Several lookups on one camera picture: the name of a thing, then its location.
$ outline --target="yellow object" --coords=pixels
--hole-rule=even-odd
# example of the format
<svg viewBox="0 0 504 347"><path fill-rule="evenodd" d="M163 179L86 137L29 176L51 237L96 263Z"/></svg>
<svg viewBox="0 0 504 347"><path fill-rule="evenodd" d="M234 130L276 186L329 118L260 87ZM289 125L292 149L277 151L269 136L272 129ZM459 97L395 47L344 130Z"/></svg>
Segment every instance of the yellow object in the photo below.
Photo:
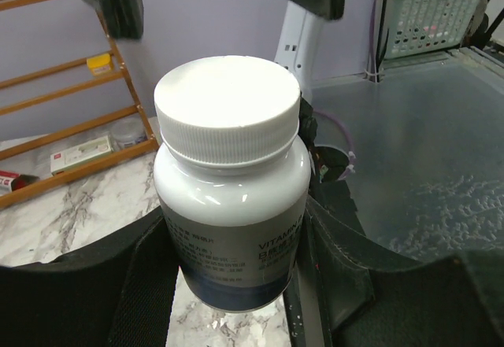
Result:
<svg viewBox="0 0 504 347"><path fill-rule="evenodd" d="M113 70L113 61L110 54L100 54L88 58L87 67L93 76L100 76Z"/></svg>

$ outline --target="marble floor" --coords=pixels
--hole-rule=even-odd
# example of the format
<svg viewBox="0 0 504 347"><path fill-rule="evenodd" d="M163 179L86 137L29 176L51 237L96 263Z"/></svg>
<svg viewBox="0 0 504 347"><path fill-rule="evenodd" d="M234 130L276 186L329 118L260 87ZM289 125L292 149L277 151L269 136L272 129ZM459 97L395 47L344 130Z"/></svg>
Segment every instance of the marble floor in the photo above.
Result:
<svg viewBox="0 0 504 347"><path fill-rule="evenodd" d="M151 123L157 130L157 121ZM16 159L0 168L47 176L51 151L106 133L88 132ZM0 150L12 142L0 144ZM152 168L154 153L90 175L0 212L0 264L48 262L96 241L158 206ZM280 299L256 312L227 314L204 305L179 275L167 346L288 347L284 304Z"/></svg>

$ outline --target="gray table surface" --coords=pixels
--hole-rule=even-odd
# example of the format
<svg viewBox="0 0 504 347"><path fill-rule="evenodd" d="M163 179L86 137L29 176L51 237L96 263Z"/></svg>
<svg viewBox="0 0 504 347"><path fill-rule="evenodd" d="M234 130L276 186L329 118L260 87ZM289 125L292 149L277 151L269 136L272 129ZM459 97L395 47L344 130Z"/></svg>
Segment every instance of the gray table surface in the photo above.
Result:
<svg viewBox="0 0 504 347"><path fill-rule="evenodd" d="M504 249L504 79L472 60L387 72L380 84L342 81L313 106L350 130L347 180L365 233L419 260L456 249ZM346 144L319 117L317 142Z"/></svg>

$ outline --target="white box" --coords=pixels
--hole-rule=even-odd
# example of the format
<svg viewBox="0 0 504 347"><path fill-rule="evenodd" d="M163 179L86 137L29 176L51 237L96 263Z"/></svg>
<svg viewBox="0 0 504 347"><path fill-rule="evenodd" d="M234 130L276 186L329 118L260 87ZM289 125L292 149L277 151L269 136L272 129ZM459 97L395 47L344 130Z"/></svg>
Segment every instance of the white box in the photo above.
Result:
<svg viewBox="0 0 504 347"><path fill-rule="evenodd" d="M50 172L52 175L66 172L96 158L113 152L109 136L103 136L78 146L50 155Z"/></svg>

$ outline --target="blue label stripe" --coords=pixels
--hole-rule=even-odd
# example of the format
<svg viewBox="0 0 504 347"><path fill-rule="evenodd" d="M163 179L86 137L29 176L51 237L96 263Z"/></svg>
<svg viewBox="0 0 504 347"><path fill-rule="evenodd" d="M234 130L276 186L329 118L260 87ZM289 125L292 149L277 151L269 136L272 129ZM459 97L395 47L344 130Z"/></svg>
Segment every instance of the blue label stripe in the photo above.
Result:
<svg viewBox="0 0 504 347"><path fill-rule="evenodd" d="M186 265L181 268L187 285L197 297L214 308L229 312L247 312L270 303L284 291L290 279L286 272L262 286L239 288L214 282Z"/></svg>

